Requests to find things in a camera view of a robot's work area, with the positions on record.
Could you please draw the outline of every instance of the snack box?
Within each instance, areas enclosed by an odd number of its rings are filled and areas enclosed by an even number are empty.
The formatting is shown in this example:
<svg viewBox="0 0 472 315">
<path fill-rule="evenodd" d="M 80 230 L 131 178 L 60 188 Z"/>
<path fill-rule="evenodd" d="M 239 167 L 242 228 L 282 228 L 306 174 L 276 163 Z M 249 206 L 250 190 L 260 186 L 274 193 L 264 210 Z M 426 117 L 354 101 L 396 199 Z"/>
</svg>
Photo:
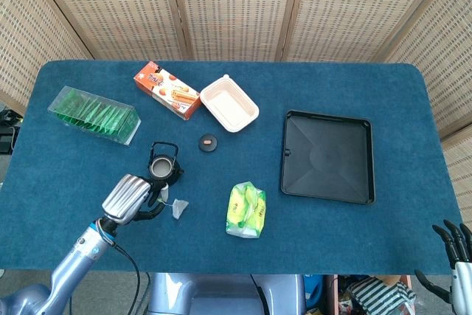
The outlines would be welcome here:
<svg viewBox="0 0 472 315">
<path fill-rule="evenodd" d="M 146 64 L 134 76 L 134 81 L 138 88 L 184 120 L 201 104 L 200 93 L 154 62 Z"/>
</svg>

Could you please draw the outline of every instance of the clear plastic box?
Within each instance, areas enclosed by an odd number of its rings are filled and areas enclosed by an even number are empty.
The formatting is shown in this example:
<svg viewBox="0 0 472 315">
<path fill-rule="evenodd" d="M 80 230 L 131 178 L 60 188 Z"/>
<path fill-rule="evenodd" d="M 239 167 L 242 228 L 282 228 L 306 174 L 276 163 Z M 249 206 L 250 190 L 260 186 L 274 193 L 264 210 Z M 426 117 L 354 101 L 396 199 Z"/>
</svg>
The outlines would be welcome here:
<svg viewBox="0 0 472 315">
<path fill-rule="evenodd" d="M 141 120 L 131 105 L 64 86 L 48 111 L 67 125 L 129 145 Z"/>
</svg>

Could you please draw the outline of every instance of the robot finger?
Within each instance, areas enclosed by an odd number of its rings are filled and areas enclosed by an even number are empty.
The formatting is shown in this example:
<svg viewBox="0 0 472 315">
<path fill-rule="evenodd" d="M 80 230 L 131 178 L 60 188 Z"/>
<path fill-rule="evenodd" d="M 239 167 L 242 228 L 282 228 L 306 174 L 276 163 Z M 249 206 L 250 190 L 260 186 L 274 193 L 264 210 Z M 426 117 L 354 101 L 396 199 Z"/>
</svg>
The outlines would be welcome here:
<svg viewBox="0 0 472 315">
<path fill-rule="evenodd" d="M 459 253 L 459 259 L 462 262 L 469 262 L 470 254 L 467 250 L 465 240 L 459 228 L 454 223 L 451 223 L 447 220 L 444 220 L 444 225 L 446 225 L 451 231 L 452 237 L 454 238 L 454 242 L 456 244 L 457 252 Z"/>
<path fill-rule="evenodd" d="M 416 278 L 420 281 L 423 287 L 428 289 L 432 294 L 438 296 L 448 304 L 451 304 L 451 295 L 448 291 L 439 287 L 438 285 L 433 284 L 433 282 L 429 281 L 420 270 L 415 269 L 414 274 L 416 274 Z"/>
<path fill-rule="evenodd" d="M 433 230 L 441 237 L 444 242 L 445 251 L 448 254 L 449 265 L 451 269 L 456 268 L 456 262 L 460 261 L 459 253 L 457 252 L 457 247 L 454 242 L 454 239 L 446 232 L 443 228 L 438 225 L 433 225 Z"/>
<path fill-rule="evenodd" d="M 460 224 L 460 229 L 465 236 L 465 242 L 467 243 L 467 250 L 469 255 L 472 255 L 472 232 L 465 224 Z"/>
</svg>

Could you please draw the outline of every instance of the small black lid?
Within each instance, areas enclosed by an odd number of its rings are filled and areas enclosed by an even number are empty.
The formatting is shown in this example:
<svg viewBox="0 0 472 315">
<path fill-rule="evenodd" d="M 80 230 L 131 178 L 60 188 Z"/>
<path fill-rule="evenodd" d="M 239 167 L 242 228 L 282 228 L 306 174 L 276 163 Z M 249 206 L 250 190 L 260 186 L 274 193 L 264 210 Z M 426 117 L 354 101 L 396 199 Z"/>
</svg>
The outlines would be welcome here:
<svg viewBox="0 0 472 315">
<path fill-rule="evenodd" d="M 207 153 L 209 153 L 210 151 L 214 151 L 217 145 L 218 140 L 213 134 L 205 134 L 198 141 L 199 148 L 203 151 L 206 151 Z"/>
</svg>

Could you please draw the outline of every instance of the black cable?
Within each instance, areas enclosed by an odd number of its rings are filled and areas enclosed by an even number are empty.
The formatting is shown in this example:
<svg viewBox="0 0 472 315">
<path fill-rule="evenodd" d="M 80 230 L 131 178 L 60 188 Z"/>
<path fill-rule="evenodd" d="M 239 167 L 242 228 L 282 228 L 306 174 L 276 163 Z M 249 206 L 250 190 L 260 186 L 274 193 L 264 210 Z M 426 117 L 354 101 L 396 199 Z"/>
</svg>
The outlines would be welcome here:
<svg viewBox="0 0 472 315">
<path fill-rule="evenodd" d="M 136 293 L 134 294 L 133 302 L 131 303 L 130 310 L 128 311 L 128 315 L 131 315 L 134 309 L 134 305 L 136 304 L 136 300 L 138 299 L 138 294 L 139 294 L 139 287 L 141 285 L 141 277 L 139 275 L 139 269 L 138 265 L 136 265 L 136 262 L 134 262 L 133 258 L 128 255 L 128 253 L 117 243 L 115 243 L 114 248 L 123 256 L 125 256 L 129 261 L 133 264 L 134 270 L 136 271 L 136 278 L 138 279 L 138 284 L 136 285 Z"/>
<path fill-rule="evenodd" d="M 260 301 L 263 304 L 264 315 L 271 315 L 271 312 L 268 310 L 267 299 L 266 299 L 266 295 L 264 294 L 263 289 L 257 285 L 257 283 L 254 280 L 254 277 L 252 276 L 252 274 L 249 274 L 249 275 L 251 276 L 252 282 L 254 283 L 254 285 L 256 287 L 257 293 L 259 294 Z"/>
</svg>

